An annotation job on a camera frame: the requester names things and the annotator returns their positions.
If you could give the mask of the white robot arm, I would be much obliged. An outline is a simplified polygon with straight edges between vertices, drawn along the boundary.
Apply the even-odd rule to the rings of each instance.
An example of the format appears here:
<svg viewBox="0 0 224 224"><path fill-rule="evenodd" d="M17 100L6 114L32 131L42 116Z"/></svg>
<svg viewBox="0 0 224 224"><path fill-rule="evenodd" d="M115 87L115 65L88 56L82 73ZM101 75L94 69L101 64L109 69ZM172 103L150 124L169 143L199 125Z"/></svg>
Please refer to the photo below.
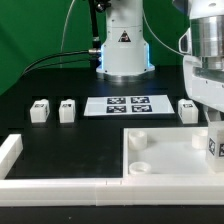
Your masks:
<svg viewBox="0 0 224 224"><path fill-rule="evenodd" d="M224 0L172 0L189 18L179 39L188 97L204 106L209 122L224 114ZM113 82L137 81L155 67L143 38L143 0L97 0L106 13L106 41L98 76Z"/></svg>

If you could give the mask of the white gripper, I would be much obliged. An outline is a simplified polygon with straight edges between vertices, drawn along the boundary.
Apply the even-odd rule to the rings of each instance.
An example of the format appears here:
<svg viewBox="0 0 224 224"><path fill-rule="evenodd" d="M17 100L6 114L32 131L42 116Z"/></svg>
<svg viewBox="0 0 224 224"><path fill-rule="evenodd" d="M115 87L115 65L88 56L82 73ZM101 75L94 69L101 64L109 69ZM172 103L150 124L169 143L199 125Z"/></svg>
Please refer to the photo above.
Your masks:
<svg viewBox="0 0 224 224"><path fill-rule="evenodd" d="M219 111L224 113L224 82L197 76L195 68L200 67L201 61L199 58L190 55L184 56L185 90L190 99L208 106L204 108L204 114L208 122L219 122L221 121Z"/></svg>

